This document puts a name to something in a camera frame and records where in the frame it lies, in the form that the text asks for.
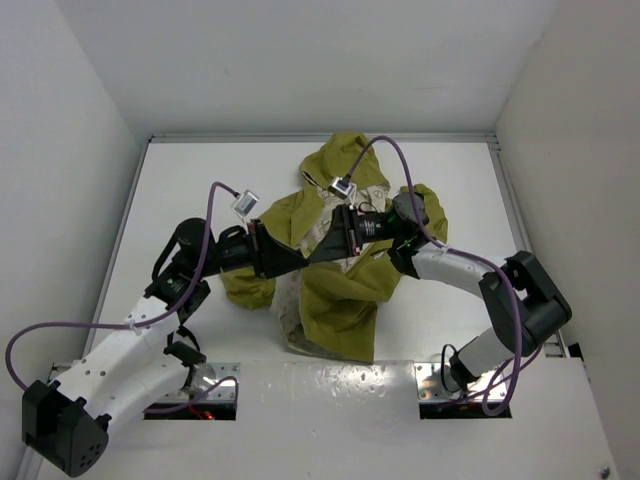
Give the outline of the metal base plate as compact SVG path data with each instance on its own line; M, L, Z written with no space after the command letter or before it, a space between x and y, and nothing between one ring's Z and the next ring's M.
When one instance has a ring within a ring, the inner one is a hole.
M488 418L482 409L483 398L495 371L490 370L483 374L463 390L451 379L448 367L449 364L446 363L445 374L442 375L441 365L438 362L422 362L413 365L420 419Z
M239 363L208 363L195 368L183 386L163 394L144 411L145 420L235 421Z

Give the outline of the olive green hooded jacket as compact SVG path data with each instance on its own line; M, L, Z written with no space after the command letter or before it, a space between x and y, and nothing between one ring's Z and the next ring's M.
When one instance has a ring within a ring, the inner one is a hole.
M338 132L300 164L302 188L276 200L260 216L268 233L309 255L327 233L341 199L329 183L353 169L355 204L362 212L390 209L393 191L362 133ZM387 253L391 243L364 246L360 256L312 264L279 278L261 279L246 267L222 275L228 299L255 310L274 308L287 346L305 355L370 363L379 304L402 277Z

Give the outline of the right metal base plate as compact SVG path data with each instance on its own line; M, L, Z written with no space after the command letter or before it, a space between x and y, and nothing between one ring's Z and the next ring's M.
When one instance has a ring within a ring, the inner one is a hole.
M448 367L449 364L446 363L445 374L442 375L441 365L438 362L422 362L413 365L420 419L488 418L482 409L483 398L495 371L490 370L483 374L463 390L451 379Z

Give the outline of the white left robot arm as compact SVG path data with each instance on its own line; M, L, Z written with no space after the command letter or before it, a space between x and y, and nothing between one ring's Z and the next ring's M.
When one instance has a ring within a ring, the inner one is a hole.
M215 238L207 222L181 222L158 258L150 285L128 317L103 324L107 336L49 383L22 395L22 440L70 478L92 468L111 434L180 388L204 354L168 340L210 293L207 278L250 266L264 278L307 266L303 254L253 220Z

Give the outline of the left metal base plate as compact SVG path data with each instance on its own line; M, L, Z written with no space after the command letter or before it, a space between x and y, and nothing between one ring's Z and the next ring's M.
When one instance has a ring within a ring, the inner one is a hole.
M145 420L235 421L239 363L208 363L195 368L183 386L163 394L144 411Z

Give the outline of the aluminium table frame rail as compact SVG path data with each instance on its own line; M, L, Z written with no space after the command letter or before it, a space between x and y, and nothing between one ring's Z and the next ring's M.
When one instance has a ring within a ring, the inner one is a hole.
M152 135L150 144L177 143L324 143L332 133L164 133ZM484 143L497 145L495 133L394 133L390 134L396 142L421 143Z

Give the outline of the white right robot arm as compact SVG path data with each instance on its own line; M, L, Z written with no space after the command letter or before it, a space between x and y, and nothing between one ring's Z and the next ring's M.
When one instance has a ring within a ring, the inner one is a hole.
M487 264L427 239L428 222L416 193L397 195L384 213L338 205L309 261L354 257L367 243L389 240L388 255L400 273L482 299L491 326L452 355L445 376L460 389L507 360L530 356L571 319L569 303L534 254L519 251L502 266Z

